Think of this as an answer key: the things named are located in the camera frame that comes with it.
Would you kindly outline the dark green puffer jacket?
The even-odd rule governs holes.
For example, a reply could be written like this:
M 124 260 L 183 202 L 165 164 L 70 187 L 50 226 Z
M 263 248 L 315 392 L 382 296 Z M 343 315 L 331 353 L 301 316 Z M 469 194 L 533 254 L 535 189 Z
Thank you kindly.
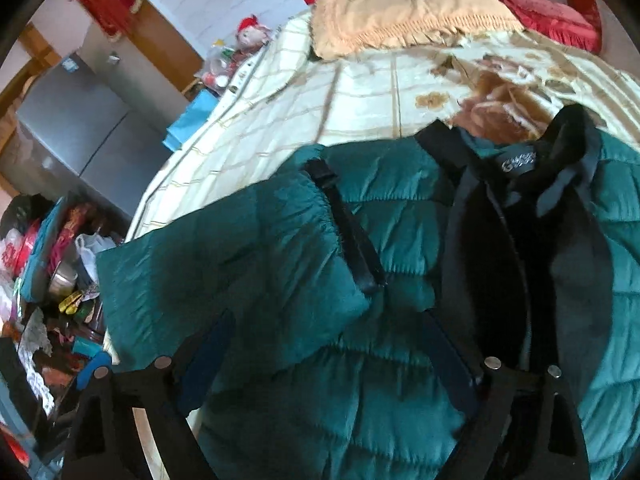
M 432 122 L 309 145 L 99 255 L 126 372 L 214 375 L 186 416 L 214 479 L 439 479 L 468 418 L 425 352 L 557 359 L 590 477 L 639 472 L 639 153 L 562 108 L 502 145 Z

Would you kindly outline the cluttered side table items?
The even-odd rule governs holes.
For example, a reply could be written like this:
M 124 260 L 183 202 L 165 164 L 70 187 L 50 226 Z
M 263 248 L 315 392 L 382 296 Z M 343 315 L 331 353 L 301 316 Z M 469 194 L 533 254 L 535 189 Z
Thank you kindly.
M 1 442 L 29 479 L 62 474 L 105 327 L 96 264 L 119 242 L 95 200 L 17 195 L 1 215 Z

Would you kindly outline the grey refrigerator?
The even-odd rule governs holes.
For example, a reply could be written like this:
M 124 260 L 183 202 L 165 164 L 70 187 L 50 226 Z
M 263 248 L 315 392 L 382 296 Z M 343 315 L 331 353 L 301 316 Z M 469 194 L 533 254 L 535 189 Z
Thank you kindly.
M 88 195 L 125 221 L 169 156 L 167 127 L 186 101 L 127 39 L 89 27 L 82 46 L 17 107 L 1 173 L 25 194 Z

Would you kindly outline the floral cream bed quilt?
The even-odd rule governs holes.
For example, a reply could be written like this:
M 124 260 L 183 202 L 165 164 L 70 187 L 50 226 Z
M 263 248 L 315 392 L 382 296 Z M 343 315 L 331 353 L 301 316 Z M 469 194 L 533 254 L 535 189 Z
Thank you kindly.
M 129 238 L 264 180 L 298 148 L 411 136 L 442 120 L 504 140 L 540 136 L 567 104 L 630 146 L 639 81 L 536 32 L 485 32 L 451 47 L 364 50 L 323 61 L 297 15 L 244 62 L 220 103 L 153 178 Z

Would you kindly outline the blue paper bag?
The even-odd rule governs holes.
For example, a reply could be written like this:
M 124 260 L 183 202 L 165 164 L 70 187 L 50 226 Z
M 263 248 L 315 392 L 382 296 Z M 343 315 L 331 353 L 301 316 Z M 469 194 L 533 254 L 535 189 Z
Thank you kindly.
M 218 102 L 218 96 L 209 90 L 204 89 L 198 92 L 176 121 L 166 128 L 166 136 L 163 140 L 166 148 L 172 152 L 180 150 L 183 144 L 207 122 Z

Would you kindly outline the clear bag of items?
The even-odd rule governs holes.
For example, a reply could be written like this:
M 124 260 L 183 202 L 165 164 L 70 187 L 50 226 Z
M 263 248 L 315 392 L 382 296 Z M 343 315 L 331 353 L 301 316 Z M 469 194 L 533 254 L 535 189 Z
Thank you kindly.
M 208 49 L 203 64 L 194 77 L 216 96 L 222 96 L 236 70 L 249 56 L 250 53 L 217 40 Z

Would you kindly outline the red ruffled pillow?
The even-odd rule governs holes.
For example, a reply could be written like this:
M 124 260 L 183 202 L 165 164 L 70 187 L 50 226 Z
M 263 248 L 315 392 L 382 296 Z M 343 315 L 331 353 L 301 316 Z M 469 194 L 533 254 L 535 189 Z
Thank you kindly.
M 599 54 L 602 22 L 597 0 L 499 0 L 521 24 L 538 34 L 564 44 Z

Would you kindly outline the pig plush toy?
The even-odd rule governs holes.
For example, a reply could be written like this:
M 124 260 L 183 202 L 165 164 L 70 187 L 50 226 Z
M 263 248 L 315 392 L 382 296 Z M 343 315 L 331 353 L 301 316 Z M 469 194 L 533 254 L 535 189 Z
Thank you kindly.
M 271 40 L 271 29 L 262 24 L 255 14 L 243 18 L 235 34 L 236 47 L 244 53 L 256 52 Z

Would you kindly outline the peach fringed pillow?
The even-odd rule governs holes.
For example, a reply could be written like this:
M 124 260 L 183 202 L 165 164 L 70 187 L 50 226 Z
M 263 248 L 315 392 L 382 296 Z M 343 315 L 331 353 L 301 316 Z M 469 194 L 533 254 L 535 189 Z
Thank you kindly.
M 324 60 L 523 29 L 499 0 L 316 0 L 310 20 L 314 53 Z

